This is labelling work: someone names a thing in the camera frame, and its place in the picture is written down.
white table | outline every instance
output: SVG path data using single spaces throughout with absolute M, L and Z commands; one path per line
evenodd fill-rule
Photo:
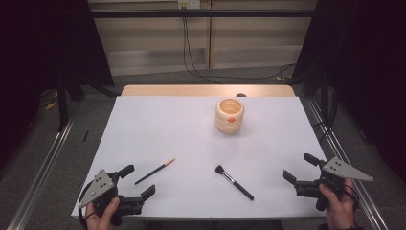
M 214 125 L 215 105 L 224 97 L 184 96 L 117 98 L 85 184 L 100 169 L 112 173 L 133 164 L 135 172 L 119 181 L 120 195 L 139 196 L 156 185 L 143 213 L 134 217 L 141 219 L 324 215 L 315 209 L 316 199 L 296 196 L 282 178 L 288 170 L 300 180 L 314 180 L 320 171 L 303 160 L 304 153 L 325 159 L 299 98 L 239 98 L 246 109 L 244 122 L 238 133 L 227 135 Z M 172 164 L 134 185 L 171 158 L 176 158 Z M 255 199 L 216 173 L 217 165 Z

electrical outlet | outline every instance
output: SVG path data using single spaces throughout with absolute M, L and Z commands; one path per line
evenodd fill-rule
M 189 0 L 178 0 L 178 9 L 188 9 L 189 8 Z
M 200 0 L 189 0 L 189 7 L 191 10 L 200 10 Z

makeup brush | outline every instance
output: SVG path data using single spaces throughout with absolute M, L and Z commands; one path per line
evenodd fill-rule
M 217 166 L 217 168 L 215 168 L 215 171 L 218 172 L 219 174 L 224 175 L 224 177 L 226 177 L 226 179 L 228 179 L 230 182 L 232 182 L 240 191 L 242 191 L 248 198 L 250 198 L 251 200 L 254 200 L 254 197 L 248 193 L 248 191 L 246 191 L 244 188 L 242 188 L 242 186 L 240 186 L 230 175 L 228 175 L 223 167 L 221 167 L 220 165 Z

brush handle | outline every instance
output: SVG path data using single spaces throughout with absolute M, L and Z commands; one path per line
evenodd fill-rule
M 138 183 L 140 183 L 141 181 L 147 179 L 148 177 L 150 177 L 150 176 L 153 175 L 154 173 L 156 173 L 156 172 L 162 170 L 165 166 L 166 166 L 166 165 L 164 164 L 164 165 L 158 167 L 156 170 L 150 172 L 148 175 L 146 175 L 146 176 L 144 176 L 143 178 L 139 179 L 137 182 L 135 182 L 135 184 L 138 184 Z
M 233 184 L 234 184 L 240 191 L 242 191 L 248 198 L 250 198 L 251 200 L 254 200 L 254 197 L 253 197 L 250 193 L 248 193 L 248 191 L 246 191 L 244 188 L 242 188 L 242 186 L 240 186 L 240 185 L 238 184 L 238 182 L 234 181 Z

aluminum rail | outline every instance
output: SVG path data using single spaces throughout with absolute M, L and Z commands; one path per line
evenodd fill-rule
M 56 139 L 48 151 L 44 162 L 42 163 L 41 169 L 36 175 L 30 190 L 27 192 L 23 201 L 20 203 L 14 217 L 11 220 L 7 230 L 23 230 L 27 225 L 31 213 L 33 212 L 34 206 L 38 201 L 41 192 L 47 182 L 47 179 L 51 173 L 51 170 L 59 156 L 62 146 L 65 143 L 66 138 L 69 135 L 72 124 L 75 117 L 78 115 L 80 103 L 75 104 L 72 112 L 72 116 L 68 121 L 64 129 L 57 133 Z
M 95 18 L 126 17 L 311 17 L 314 11 L 235 11 L 235 10 L 160 10 L 160 11 L 105 11 L 92 10 Z
M 317 122 L 322 123 L 323 118 L 321 115 L 320 106 L 314 101 L 309 101 L 310 107 L 314 113 L 314 116 L 317 119 Z M 334 155 L 337 156 L 342 161 L 346 162 L 347 164 L 351 165 L 349 158 L 347 157 L 344 149 L 341 147 L 340 143 L 338 142 L 337 137 L 335 136 L 332 130 L 328 130 L 328 128 L 324 125 L 321 125 L 322 131 L 327 137 L 328 143 L 331 146 Z M 385 223 L 385 220 L 382 218 L 376 204 L 374 203 L 372 197 L 368 193 L 367 189 L 365 188 L 364 184 L 359 180 L 353 180 L 355 190 L 358 193 L 360 198 L 360 204 L 364 209 L 365 214 L 367 215 L 370 223 L 375 230 L 388 230 L 388 226 Z

